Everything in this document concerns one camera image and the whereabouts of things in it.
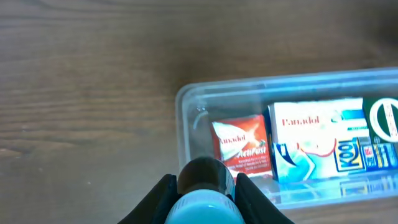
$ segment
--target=bottle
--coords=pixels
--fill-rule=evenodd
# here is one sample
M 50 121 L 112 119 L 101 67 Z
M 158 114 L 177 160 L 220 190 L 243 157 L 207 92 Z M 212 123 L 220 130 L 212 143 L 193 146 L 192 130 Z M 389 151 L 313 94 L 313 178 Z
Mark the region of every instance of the bottle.
M 233 202 L 233 177 L 219 160 L 199 157 L 190 161 L 178 177 L 177 191 L 183 196 L 172 207 L 165 224 L 244 223 Z

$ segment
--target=white circle logo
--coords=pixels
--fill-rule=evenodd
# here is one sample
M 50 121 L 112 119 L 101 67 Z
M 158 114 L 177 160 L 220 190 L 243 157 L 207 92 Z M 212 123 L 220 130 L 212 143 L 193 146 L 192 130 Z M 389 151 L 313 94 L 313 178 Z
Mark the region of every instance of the white circle logo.
M 380 127 L 379 121 L 377 120 L 377 112 L 380 107 L 384 107 L 384 112 L 386 114 L 386 121 L 389 128 L 389 135 L 386 134 Z M 398 109 L 398 101 L 392 98 L 383 98 L 377 100 L 369 112 L 369 120 L 373 131 L 383 140 L 388 142 L 398 142 L 398 132 L 397 125 L 392 114 L 392 106 Z

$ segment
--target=wood grain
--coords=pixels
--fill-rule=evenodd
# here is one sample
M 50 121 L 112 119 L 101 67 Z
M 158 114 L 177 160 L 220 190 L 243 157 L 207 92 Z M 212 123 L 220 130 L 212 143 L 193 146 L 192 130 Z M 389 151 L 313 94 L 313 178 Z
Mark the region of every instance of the wood grain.
M 0 1 L 0 223 L 116 223 L 178 173 L 180 87 L 397 66 L 397 11 L 393 0 Z M 287 215 L 391 223 L 397 202 Z

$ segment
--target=blue bottle cap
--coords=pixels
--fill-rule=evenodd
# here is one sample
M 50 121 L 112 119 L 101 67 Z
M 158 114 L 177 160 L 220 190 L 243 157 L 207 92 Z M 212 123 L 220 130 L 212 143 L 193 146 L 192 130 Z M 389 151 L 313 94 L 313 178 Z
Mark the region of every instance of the blue bottle cap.
M 214 190 L 196 190 L 184 195 L 172 207 L 165 224 L 243 224 L 236 205 Z

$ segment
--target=plastic storage box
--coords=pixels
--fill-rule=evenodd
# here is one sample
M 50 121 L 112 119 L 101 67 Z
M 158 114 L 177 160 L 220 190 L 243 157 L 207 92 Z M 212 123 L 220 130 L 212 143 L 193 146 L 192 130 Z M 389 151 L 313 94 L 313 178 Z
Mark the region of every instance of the plastic storage box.
M 214 156 L 212 121 L 262 114 L 269 104 L 277 101 L 351 96 L 398 96 L 398 68 L 187 85 L 176 97 L 180 168 L 196 157 Z M 262 177 L 252 180 L 280 209 L 398 195 L 398 170 L 291 184 Z

